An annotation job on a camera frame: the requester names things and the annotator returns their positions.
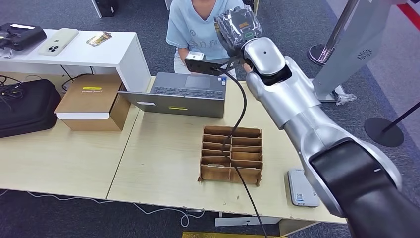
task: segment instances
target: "robotic arm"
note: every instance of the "robotic arm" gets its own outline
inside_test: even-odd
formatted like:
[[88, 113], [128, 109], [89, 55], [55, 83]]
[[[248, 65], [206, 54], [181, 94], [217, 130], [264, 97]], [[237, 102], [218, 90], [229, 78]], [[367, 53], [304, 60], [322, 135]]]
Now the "robotic arm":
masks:
[[189, 70], [220, 75], [224, 64], [248, 63], [246, 83], [296, 148], [305, 175], [329, 212], [347, 219], [353, 237], [419, 237], [420, 209], [401, 194], [402, 179], [374, 145], [339, 127], [319, 107], [314, 87], [290, 57], [261, 36], [247, 6], [217, 17], [229, 59], [186, 59]]

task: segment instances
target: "person's hand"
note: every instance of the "person's hand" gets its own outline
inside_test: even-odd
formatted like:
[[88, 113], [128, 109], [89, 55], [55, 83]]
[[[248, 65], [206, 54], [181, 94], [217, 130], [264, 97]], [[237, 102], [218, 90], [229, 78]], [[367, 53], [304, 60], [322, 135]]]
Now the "person's hand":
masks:
[[242, 67], [246, 73], [252, 72], [252, 68], [247, 63], [243, 64]]

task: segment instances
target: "laptop keyboard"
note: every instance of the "laptop keyboard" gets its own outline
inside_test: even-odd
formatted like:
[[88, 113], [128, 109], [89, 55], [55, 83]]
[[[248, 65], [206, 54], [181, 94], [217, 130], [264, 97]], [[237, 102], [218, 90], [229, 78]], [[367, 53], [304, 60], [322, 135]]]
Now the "laptop keyboard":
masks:
[[210, 90], [154, 87], [152, 92], [157, 93], [157, 94], [182, 95], [182, 96], [205, 97], [205, 98], [222, 98], [223, 97], [222, 91], [210, 91]]

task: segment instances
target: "white cable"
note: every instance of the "white cable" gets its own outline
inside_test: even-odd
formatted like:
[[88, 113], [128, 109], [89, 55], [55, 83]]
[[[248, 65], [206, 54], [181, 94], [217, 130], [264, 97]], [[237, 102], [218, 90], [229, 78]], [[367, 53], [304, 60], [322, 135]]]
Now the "white cable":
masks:
[[97, 204], [103, 204], [103, 203], [109, 203], [109, 202], [114, 202], [114, 201], [102, 201], [102, 202], [98, 202], [96, 200], [94, 200], [93, 198], [88, 198], [88, 197], [70, 197], [70, 198], [59, 198], [55, 195], [51, 195], [51, 194], [44, 194], [44, 195], [34, 195], [31, 192], [27, 192], [29, 193], [32, 197], [53, 197], [56, 198], [60, 201], [68, 201], [68, 200], [73, 200], [73, 199], [85, 199], [85, 200], [91, 200], [94, 201]]
[[[5, 193], [7, 193], [8, 190], [4, 191], [2, 194], [0, 194], [0, 197], [3, 196]], [[102, 202], [98, 202], [97, 200], [93, 199], [93, 198], [88, 198], [88, 197], [70, 197], [70, 198], [59, 198], [55, 195], [51, 195], [51, 194], [44, 194], [44, 195], [34, 195], [31, 192], [27, 192], [29, 195], [31, 195], [32, 197], [53, 197], [59, 201], [68, 201], [68, 200], [73, 200], [73, 199], [85, 199], [85, 200], [91, 200], [94, 201], [97, 204], [104, 204], [104, 203], [110, 203], [110, 202], [115, 202], [115, 201], [102, 201]], [[136, 206], [136, 208], [138, 208], [140, 211], [142, 211], [144, 214], [146, 215], [150, 215], [152, 213], [155, 212], [160, 212], [160, 211], [165, 211], [165, 210], [170, 210], [170, 211], [175, 211], [175, 212], [180, 212], [182, 214], [184, 214], [184, 216], [181, 217], [180, 223], [182, 227], [188, 227], [190, 225], [190, 218], [189, 217], [194, 217], [194, 218], [201, 218], [202, 216], [204, 216], [205, 211], [203, 211], [203, 213], [199, 216], [194, 216], [191, 214], [187, 214], [181, 210], [175, 209], [175, 208], [160, 208], [151, 212], [146, 212], [145, 210], [143, 210], [143, 208], [139, 207], [136, 203], [133, 203], [134, 206]], [[187, 224], [184, 224], [184, 218], [187, 219]]]
[[[201, 214], [201, 215], [199, 215], [199, 216], [194, 216], [194, 215], [190, 215], [190, 214], [187, 214], [187, 213], [185, 213], [185, 212], [183, 212], [183, 211], [181, 211], [181, 210], [178, 210], [178, 209], [175, 209], [175, 208], [161, 208], [161, 209], [157, 209], [157, 210], [154, 210], [154, 211], [151, 211], [151, 212], [146, 212], [145, 210], [143, 210], [141, 207], [139, 207], [139, 206], [137, 206], [137, 204], [136, 203], [133, 203], [134, 204], [134, 206], [136, 206], [140, 211], [142, 211], [144, 214], [146, 214], [146, 215], [150, 215], [150, 214], [152, 214], [152, 213], [155, 213], [155, 212], [160, 212], [160, 211], [165, 211], [165, 210], [171, 210], [171, 211], [176, 211], [176, 212], [180, 212], [180, 213], [182, 213], [182, 214], [184, 214], [184, 216], [182, 216], [181, 217], [181, 220], [180, 220], [180, 222], [181, 222], [181, 226], [182, 227], [188, 227], [189, 225], [190, 225], [190, 218], [189, 217], [194, 217], [194, 218], [200, 218], [200, 217], [202, 217], [203, 215], [204, 215], [204, 213], [205, 213], [205, 211], [203, 211], [203, 213]], [[187, 218], [187, 224], [185, 224], [184, 225], [184, 223], [182, 222], [183, 220], [184, 220], [184, 218]]]
[[0, 197], [3, 196], [5, 193], [7, 193], [7, 191], [8, 190], [6, 189], [2, 194], [0, 194]]
[[41, 77], [40, 77], [40, 76], [38, 76], [38, 75], [30, 74], [30, 75], [28, 75], [28, 76], [26, 76], [26, 77], [25, 77], [25, 79], [23, 80], [23, 82], [26, 82], [26, 80], [27, 80], [29, 77], [37, 77], [37, 78], [39, 78], [39, 79], [43, 79], [43, 78], [41, 78]]

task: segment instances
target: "cardboard box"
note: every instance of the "cardboard box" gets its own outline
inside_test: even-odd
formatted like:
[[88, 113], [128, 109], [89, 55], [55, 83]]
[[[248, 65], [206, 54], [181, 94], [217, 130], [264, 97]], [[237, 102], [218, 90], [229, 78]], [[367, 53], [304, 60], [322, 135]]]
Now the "cardboard box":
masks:
[[223, 148], [232, 128], [205, 126], [198, 181], [217, 180], [260, 185], [263, 170], [263, 132], [257, 128], [238, 127]]
[[118, 95], [118, 75], [84, 75], [74, 80], [55, 110], [74, 131], [122, 131], [130, 102]]

